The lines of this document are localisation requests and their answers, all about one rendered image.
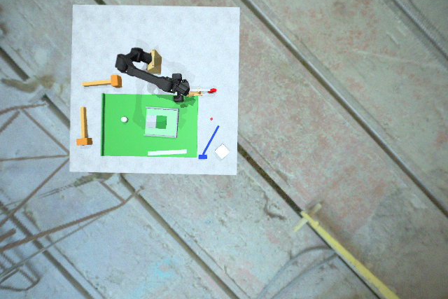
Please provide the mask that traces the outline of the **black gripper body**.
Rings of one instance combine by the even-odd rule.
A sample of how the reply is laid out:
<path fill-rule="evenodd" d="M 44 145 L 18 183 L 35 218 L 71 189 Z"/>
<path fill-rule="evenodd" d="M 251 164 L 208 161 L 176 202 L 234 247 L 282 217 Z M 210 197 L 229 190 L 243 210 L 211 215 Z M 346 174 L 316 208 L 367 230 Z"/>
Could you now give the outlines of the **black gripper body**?
<path fill-rule="evenodd" d="M 180 73 L 172 74 L 172 78 L 179 81 L 180 79 L 182 80 L 182 75 Z M 174 102 L 183 102 L 183 95 L 181 95 L 181 93 L 177 92 L 177 96 L 174 96 Z"/>

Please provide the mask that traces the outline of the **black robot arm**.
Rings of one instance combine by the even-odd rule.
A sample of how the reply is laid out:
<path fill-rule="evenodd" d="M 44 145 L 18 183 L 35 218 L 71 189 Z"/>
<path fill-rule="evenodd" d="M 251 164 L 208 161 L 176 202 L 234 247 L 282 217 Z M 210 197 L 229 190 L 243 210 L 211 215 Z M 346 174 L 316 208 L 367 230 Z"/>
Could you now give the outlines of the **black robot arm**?
<path fill-rule="evenodd" d="M 133 47 L 131 48 L 130 53 L 127 53 L 126 55 L 121 53 L 117 54 L 115 68 L 117 68 L 120 73 L 124 73 L 129 76 L 135 76 L 142 80 L 148 81 L 149 83 L 155 84 L 164 92 L 175 94 L 175 92 L 177 91 L 184 96 L 189 93 L 190 86 L 189 82 L 186 79 L 183 79 L 182 82 L 179 83 L 174 78 L 170 78 L 168 76 L 158 77 L 146 71 L 138 69 L 133 65 L 133 62 L 141 61 L 146 64 L 150 64 L 152 61 L 151 53 L 144 52 L 142 48 Z"/>

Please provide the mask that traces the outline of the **green flat mat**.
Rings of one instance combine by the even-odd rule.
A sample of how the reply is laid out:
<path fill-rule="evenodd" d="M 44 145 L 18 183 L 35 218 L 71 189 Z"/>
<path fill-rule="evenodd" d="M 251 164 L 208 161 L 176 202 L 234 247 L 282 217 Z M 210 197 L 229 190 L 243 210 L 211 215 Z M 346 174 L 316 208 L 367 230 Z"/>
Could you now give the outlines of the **green flat mat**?
<path fill-rule="evenodd" d="M 198 96 L 183 95 L 183 102 L 174 102 L 174 96 L 105 94 L 104 155 L 196 158 Z M 144 135 L 146 106 L 179 109 L 177 138 Z M 148 151 L 186 149 L 181 154 L 148 155 Z"/>

